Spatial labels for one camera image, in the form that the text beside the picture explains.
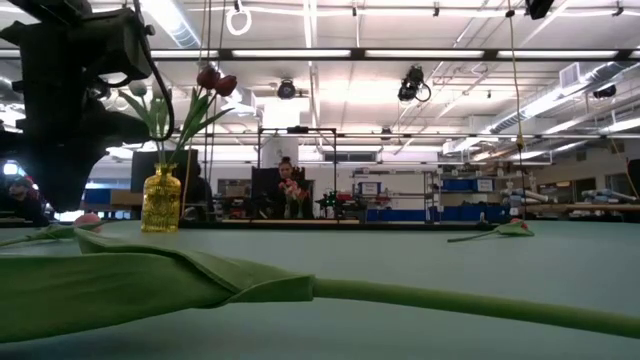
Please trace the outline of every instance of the machine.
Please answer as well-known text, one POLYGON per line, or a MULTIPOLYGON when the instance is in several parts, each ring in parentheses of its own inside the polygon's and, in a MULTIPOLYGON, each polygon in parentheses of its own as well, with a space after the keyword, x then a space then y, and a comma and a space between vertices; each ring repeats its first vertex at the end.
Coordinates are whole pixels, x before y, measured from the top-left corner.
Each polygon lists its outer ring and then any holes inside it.
MULTIPOLYGON (((76 210, 94 164, 105 149, 149 139, 139 119, 109 112, 100 98, 109 88, 148 78, 152 73, 169 98, 151 61, 148 35, 138 0, 127 7, 93 13, 87 0, 9 0, 40 23, 18 21, 0 38, 20 48, 26 118, 16 121, 21 133, 0 130, 0 158, 17 160, 58 212, 76 210), (125 80, 107 83, 101 76, 122 73, 125 80)), ((174 115, 169 106, 169 132, 174 115)))

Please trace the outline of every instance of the yellow vase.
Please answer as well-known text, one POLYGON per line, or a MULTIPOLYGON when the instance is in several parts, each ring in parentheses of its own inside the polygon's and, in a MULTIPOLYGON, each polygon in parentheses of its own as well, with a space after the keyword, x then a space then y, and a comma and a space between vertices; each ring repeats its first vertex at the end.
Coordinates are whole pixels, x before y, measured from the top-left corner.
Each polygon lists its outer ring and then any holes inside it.
POLYGON ((175 164, 156 164, 144 182, 143 232, 176 232, 180 221, 180 180, 171 176, 175 164))

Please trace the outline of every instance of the hanging cable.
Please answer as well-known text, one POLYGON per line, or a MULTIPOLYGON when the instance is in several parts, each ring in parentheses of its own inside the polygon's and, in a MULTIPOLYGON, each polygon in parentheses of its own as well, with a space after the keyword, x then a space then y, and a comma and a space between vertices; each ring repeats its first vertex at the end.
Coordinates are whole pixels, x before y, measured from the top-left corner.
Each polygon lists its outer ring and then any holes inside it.
POLYGON ((516 116, 518 118, 518 136, 516 137, 516 146, 518 147, 518 157, 520 158, 520 174, 522 175, 522 201, 524 202, 524 213, 522 214, 522 220, 527 218, 527 190, 525 188, 524 168, 522 166, 522 150, 524 149, 524 138, 522 136, 522 118, 520 114, 520 89, 518 88, 518 68, 516 65, 516 47, 515 47, 515 33, 513 31, 513 16, 515 11, 511 8, 511 0, 507 0, 509 11, 506 13, 506 17, 509 18, 509 33, 511 40, 511 63, 513 64, 513 83, 516 87, 516 116))
MULTIPOLYGON (((133 8, 138 19, 143 19, 142 11, 140 9, 140 0, 133 0, 133 8)), ((153 76, 156 78, 158 82, 158 86, 160 87, 160 91, 162 92, 162 97, 164 98, 165 103, 167 104, 167 113, 169 114, 169 128, 167 129, 167 133, 159 138, 151 137, 151 140, 160 142, 166 141, 171 138, 173 135, 174 128, 176 126, 176 115, 173 110, 173 104, 171 103, 171 95, 169 95, 169 90, 167 90, 166 85, 164 84, 164 80, 162 79, 162 75, 160 75, 160 71, 158 67, 153 62, 151 57, 151 49, 149 48, 149 42, 147 41, 147 37, 145 34, 145 26, 144 23, 140 24, 140 26, 135 27, 137 30, 138 42, 140 43, 140 48, 142 49, 142 54, 144 58, 149 63, 149 67, 151 68, 151 72, 153 76)))

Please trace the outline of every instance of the tulip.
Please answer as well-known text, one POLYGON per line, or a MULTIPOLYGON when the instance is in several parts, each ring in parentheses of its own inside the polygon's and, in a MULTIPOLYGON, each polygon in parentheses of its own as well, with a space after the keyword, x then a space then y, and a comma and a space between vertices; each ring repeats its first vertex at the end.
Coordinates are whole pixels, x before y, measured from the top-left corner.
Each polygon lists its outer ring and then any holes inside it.
POLYGON ((227 75, 220 79, 215 85, 216 92, 222 97, 231 95, 233 90, 238 86, 238 80, 233 75, 227 75))
POLYGON ((145 96, 147 95, 147 84, 142 80, 136 80, 129 83, 129 91, 133 96, 145 96))
POLYGON ((199 86, 207 90, 212 90, 216 87, 216 84, 219 82, 219 80, 220 73, 216 71, 213 66, 207 65, 202 69, 200 74, 198 74, 196 82, 199 86))

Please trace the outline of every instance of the table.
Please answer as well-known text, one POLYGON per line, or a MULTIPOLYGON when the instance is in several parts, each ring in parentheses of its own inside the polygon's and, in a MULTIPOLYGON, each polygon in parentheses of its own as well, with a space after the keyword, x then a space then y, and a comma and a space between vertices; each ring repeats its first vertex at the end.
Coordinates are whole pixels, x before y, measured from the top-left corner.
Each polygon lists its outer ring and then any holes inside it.
MULTIPOLYGON (((456 244, 469 232, 181 230, 104 233, 277 265, 323 278, 580 306, 640 316, 639 225, 530 222, 533 238, 456 244)), ((0 230, 0 238, 26 229, 0 230)), ((1 254, 79 254, 74 242, 1 254)), ((637 359, 640 341, 510 320, 319 299, 187 310, 0 345, 0 359, 637 359)))

